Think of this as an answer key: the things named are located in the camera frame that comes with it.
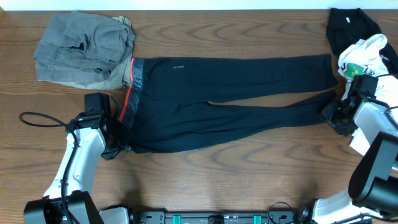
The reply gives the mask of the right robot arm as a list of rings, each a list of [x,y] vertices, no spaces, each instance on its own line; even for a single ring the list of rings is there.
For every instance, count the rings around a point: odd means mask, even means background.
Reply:
[[[298,223],[397,223],[397,122],[392,107],[376,98],[379,76],[357,75],[345,100],[335,98],[322,118],[339,134],[362,130],[370,147],[354,170],[346,190],[315,200]]]

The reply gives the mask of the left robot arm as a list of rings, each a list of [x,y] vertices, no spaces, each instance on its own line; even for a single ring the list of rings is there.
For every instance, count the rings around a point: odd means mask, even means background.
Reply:
[[[115,205],[98,210],[91,191],[100,159],[114,159],[128,144],[127,131],[111,111],[105,93],[85,95],[85,110],[64,123],[67,147],[58,172],[41,199],[27,203],[26,223],[129,223],[127,207]]]

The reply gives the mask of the black leggings red waistband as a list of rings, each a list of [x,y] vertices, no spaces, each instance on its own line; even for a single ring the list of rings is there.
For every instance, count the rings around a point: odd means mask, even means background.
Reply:
[[[321,123],[331,56],[134,58],[120,120],[136,153],[189,151]]]

